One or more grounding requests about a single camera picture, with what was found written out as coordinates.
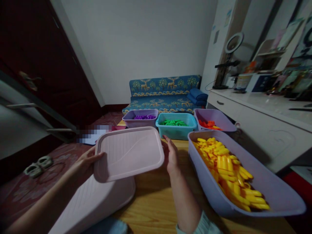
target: hand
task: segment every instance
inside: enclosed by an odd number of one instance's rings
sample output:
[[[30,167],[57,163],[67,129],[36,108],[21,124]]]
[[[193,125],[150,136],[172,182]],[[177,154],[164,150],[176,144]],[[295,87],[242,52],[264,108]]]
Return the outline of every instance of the hand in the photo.
[[[178,149],[172,142],[170,138],[166,135],[163,135],[163,138],[167,141],[168,144],[162,141],[163,151],[165,153],[164,164],[167,166],[167,172],[172,174],[177,169],[179,169],[179,160],[178,160]]]
[[[80,187],[93,174],[93,163],[103,155],[104,152],[95,155],[95,146],[92,147],[77,159],[64,176],[69,177],[77,188]]]

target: pink container lid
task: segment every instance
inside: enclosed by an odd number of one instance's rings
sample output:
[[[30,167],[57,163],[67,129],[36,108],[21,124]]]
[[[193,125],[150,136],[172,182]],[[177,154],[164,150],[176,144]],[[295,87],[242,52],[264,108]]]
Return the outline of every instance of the pink container lid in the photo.
[[[94,164],[94,177],[100,183],[159,168],[164,161],[162,143],[153,127],[107,132],[97,140],[95,152],[107,153]]]

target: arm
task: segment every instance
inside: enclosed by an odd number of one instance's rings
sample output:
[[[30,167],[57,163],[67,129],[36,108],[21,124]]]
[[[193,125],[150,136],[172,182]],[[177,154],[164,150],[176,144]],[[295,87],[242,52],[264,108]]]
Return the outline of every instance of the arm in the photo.
[[[169,157],[167,171],[170,176],[178,226],[185,233],[193,233],[201,219],[202,210],[178,166],[177,147],[167,136],[164,136],[164,138],[168,142]]]
[[[95,146],[84,153],[61,179],[5,233],[48,233],[76,190],[93,174],[93,163],[103,155],[103,153],[98,155],[94,153]]]

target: sofa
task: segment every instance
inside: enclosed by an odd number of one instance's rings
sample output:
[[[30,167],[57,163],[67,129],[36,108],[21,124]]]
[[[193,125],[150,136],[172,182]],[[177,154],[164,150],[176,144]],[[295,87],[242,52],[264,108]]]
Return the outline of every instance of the sofa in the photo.
[[[131,103],[123,109],[123,114],[140,109],[194,114],[194,109],[201,106],[195,106],[186,96],[192,88],[200,88],[200,83],[200,75],[131,80]]]

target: desk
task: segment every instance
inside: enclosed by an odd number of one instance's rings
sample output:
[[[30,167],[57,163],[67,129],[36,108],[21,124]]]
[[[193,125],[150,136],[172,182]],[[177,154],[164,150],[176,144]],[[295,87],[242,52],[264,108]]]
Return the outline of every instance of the desk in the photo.
[[[311,102],[233,91],[213,89],[208,103],[236,121],[235,141],[272,172],[278,172],[311,148],[312,112],[289,110]]]
[[[173,140],[179,150],[180,168],[208,218],[224,233],[295,234],[284,218],[235,218],[218,216],[209,205],[188,157],[187,141]],[[166,168],[135,176],[136,193],[132,201],[113,216],[126,222],[137,233],[176,233],[176,209]]]

